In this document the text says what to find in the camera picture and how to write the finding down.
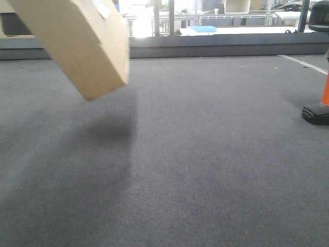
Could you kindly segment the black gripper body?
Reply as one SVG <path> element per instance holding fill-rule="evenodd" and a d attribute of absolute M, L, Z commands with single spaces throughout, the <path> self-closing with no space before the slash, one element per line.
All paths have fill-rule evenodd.
<path fill-rule="evenodd" d="M 313 5 L 308 27 L 314 31 L 328 31 L 328 1 L 319 1 Z"/>

